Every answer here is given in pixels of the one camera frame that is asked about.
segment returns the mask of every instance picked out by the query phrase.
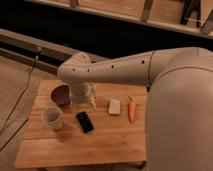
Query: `black phone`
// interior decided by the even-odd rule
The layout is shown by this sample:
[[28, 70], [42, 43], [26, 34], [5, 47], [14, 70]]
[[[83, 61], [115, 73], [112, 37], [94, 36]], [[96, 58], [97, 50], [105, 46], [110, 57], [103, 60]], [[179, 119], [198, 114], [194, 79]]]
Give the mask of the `black phone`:
[[80, 112], [76, 115], [76, 117], [77, 117], [84, 133], [87, 133], [94, 129], [92, 122], [90, 121], [86, 112]]

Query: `wooden table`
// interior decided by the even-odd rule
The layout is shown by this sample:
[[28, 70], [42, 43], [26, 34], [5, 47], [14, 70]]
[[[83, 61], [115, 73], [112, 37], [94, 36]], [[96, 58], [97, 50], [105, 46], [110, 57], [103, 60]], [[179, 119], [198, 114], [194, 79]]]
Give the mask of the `wooden table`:
[[[53, 131], [41, 121], [41, 113], [55, 105], [51, 91], [63, 84], [59, 80], [41, 82], [21, 145], [15, 160], [16, 168], [45, 168], [88, 164], [108, 164], [146, 160], [144, 110], [146, 89], [140, 86], [97, 84], [97, 108], [86, 104], [62, 107], [64, 126]], [[128, 120], [128, 96], [137, 104], [134, 123]], [[120, 116], [107, 114], [108, 101], [121, 101]], [[94, 130], [84, 134], [75, 117], [86, 111]]]

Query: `orange carrot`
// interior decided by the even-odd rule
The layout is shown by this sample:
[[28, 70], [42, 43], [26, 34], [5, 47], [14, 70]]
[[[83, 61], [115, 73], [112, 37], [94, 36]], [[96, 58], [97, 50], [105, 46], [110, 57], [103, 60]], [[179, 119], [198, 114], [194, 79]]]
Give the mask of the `orange carrot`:
[[133, 123], [136, 115], [136, 103], [132, 100], [132, 98], [129, 97], [129, 99], [131, 100], [129, 102], [129, 121]]

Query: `black cable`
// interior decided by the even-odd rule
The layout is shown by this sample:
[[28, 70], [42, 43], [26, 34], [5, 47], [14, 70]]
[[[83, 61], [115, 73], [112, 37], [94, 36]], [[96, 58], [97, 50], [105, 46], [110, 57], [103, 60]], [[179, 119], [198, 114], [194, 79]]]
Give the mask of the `black cable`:
[[[30, 83], [30, 78], [31, 78], [31, 74], [35, 68], [35, 65], [36, 65], [36, 62], [38, 60], [38, 57], [39, 55], [41, 54], [41, 51], [36, 55], [35, 59], [34, 59], [34, 62], [33, 62], [33, 65], [31, 67], [31, 70], [29, 72], [29, 75], [28, 75], [28, 79], [27, 79], [27, 84], [24, 88], [24, 90], [21, 92], [18, 100], [16, 101], [13, 109], [11, 110], [11, 112], [9, 113], [9, 115], [7, 116], [1, 130], [0, 130], [0, 136], [3, 134], [4, 130], [6, 129], [6, 126], [7, 126], [7, 123], [8, 121], [10, 120], [10, 117], [11, 115], [13, 114], [14, 110], [16, 109], [18, 103], [20, 102], [21, 98], [23, 97], [24, 93], [26, 92], [26, 90], [28, 89], [29, 87], [29, 83]], [[17, 134], [17, 132], [25, 125], [25, 123], [28, 121], [28, 118], [24, 120], [24, 122], [21, 124], [21, 126], [12, 134], [12, 136], [9, 138], [9, 140], [0, 148], [0, 152], [4, 149], [4, 147], [13, 139], [13, 137]]]

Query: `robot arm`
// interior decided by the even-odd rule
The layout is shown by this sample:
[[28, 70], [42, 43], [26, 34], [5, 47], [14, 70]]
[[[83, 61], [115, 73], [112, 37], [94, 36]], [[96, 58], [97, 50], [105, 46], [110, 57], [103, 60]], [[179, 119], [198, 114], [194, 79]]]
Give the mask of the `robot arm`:
[[159, 50], [98, 63], [91, 63], [89, 56], [80, 52], [59, 67], [58, 76], [68, 84], [103, 82], [150, 87], [175, 56], [195, 55], [196, 52], [195, 48]]
[[145, 113], [148, 170], [213, 170], [212, 52], [170, 49], [94, 64], [78, 53], [59, 67], [58, 76], [82, 97], [85, 82], [151, 86]]

